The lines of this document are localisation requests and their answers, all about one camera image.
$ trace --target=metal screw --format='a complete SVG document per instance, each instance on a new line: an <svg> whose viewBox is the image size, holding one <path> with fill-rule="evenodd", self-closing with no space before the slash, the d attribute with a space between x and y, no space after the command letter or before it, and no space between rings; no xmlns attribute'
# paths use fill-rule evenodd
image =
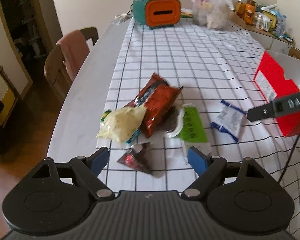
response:
<svg viewBox="0 0 300 240"><path fill-rule="evenodd" d="M110 197L111 195L112 195L112 191L109 190L109 189L106 189L106 188L104 188L104 189L99 189L99 190L97 191L97 196L98 196L98 197Z"/></svg>
<svg viewBox="0 0 300 240"><path fill-rule="evenodd" d="M185 190L185 195L187 197L197 197L200 195L200 191L196 188L188 188Z"/></svg>

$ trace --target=yellow snack bag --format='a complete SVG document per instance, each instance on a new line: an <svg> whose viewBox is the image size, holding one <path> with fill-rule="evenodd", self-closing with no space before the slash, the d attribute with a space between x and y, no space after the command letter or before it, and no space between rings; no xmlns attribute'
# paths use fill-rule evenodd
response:
<svg viewBox="0 0 300 240"><path fill-rule="evenodd" d="M106 111L101 119L101 128L97 137L124 143L131 141L131 136L142 123L147 108L126 106L117 110Z"/></svg>

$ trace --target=pink towel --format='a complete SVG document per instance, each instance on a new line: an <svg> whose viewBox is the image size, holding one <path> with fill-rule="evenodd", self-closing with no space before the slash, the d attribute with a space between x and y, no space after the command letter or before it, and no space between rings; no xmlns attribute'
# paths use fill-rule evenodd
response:
<svg viewBox="0 0 300 240"><path fill-rule="evenodd" d="M67 72L73 81L90 52L86 40L79 30L75 30L58 40L57 45L61 47Z"/></svg>

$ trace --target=plastic water bottle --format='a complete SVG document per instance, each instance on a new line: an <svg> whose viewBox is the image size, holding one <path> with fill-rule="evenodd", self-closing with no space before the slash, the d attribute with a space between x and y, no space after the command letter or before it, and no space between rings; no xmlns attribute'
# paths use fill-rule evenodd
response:
<svg viewBox="0 0 300 240"><path fill-rule="evenodd" d="M277 16L277 24L275 26L274 33L280 38L283 38L285 32L286 32L286 16L285 15Z"/></svg>
<svg viewBox="0 0 300 240"><path fill-rule="evenodd" d="M286 24L287 24L286 23L286 19L287 19L287 17L285 15L282 15L282 18L280 20L280 26L281 26L281 28L280 28L280 30L278 32L278 36L280 38L283 38L284 34L286 33Z"/></svg>

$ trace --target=black cable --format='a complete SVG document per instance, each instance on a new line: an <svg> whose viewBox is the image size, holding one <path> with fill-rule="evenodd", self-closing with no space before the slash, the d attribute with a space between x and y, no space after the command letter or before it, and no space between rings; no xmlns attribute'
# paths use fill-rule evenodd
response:
<svg viewBox="0 0 300 240"><path fill-rule="evenodd" d="M291 148L291 152L290 152L290 154L289 154L288 160L287 160L287 162L286 162L286 165L285 165L284 168L283 168L283 171L282 171L281 176L280 176L280 178L279 178L279 180L278 180L278 183L281 182L281 180L282 180L282 178L283 178L283 176L284 176L284 174L285 174L285 172L286 172L286 170L287 170L287 168L288 168L288 166L289 166L289 162L290 162L290 160L291 160L292 154L293 154L293 152L294 152L294 149L296 148L296 145L297 145L297 143L298 143L299 138L300 138L300 133L298 134L296 140L294 141L294 144L293 144L293 146L292 146L292 148Z"/></svg>

